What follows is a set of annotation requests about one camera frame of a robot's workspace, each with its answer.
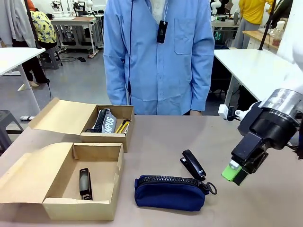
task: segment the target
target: bottle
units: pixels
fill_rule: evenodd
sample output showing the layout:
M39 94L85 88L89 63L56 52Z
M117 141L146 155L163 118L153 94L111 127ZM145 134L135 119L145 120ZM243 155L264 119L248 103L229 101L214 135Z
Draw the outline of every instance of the bottle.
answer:
M273 36L273 45L274 46L279 46L281 43L281 40L282 40L282 37L284 34L284 29L283 29L284 25L285 25L285 21L279 21L277 23L276 28L273 31L272 36Z

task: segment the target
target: zipper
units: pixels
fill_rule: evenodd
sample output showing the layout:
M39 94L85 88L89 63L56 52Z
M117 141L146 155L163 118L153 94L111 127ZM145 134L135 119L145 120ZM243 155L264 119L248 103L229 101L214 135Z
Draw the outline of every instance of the zipper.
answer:
M85 132L102 132L103 122L105 120L107 109L100 110L95 125L86 129Z
M170 183L170 184L186 184L194 187L199 187L199 182L192 178L174 177L174 176L144 176L138 180L138 187L145 184L158 184L158 183Z
M216 195L218 193L216 187L210 182L205 184L202 181L193 178L174 177L174 176L153 176L153 175L143 176L138 179L137 187L140 187L145 184L161 184L161 183L189 185L202 190L205 194L211 193L213 195Z

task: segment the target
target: light blue button-up shirt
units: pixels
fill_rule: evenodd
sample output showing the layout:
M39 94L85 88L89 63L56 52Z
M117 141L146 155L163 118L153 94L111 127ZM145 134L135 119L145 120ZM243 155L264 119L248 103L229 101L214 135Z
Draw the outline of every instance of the light blue button-up shirt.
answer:
M214 59L209 0L167 0L163 44L157 43L159 25L149 0L133 1L130 44L131 6L131 0L108 0L104 14L104 64L112 104L127 104L130 80L136 114L204 110Z

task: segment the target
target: box lid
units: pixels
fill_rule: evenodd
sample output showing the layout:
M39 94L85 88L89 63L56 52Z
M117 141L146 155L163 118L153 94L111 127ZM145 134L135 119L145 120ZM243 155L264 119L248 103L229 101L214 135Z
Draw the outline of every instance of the box lid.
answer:
M96 106L54 98L28 125L32 129L80 135Z
M42 203L72 147L56 143L25 154L0 178L0 203Z

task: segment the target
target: metal cylinder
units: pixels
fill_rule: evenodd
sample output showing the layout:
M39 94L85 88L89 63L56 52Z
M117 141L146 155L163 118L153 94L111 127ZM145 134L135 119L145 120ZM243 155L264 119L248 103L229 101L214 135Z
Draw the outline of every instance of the metal cylinder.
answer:
M259 108L269 109L271 113L299 127L302 117L298 117L298 114L303 113L303 95L288 89L277 89Z

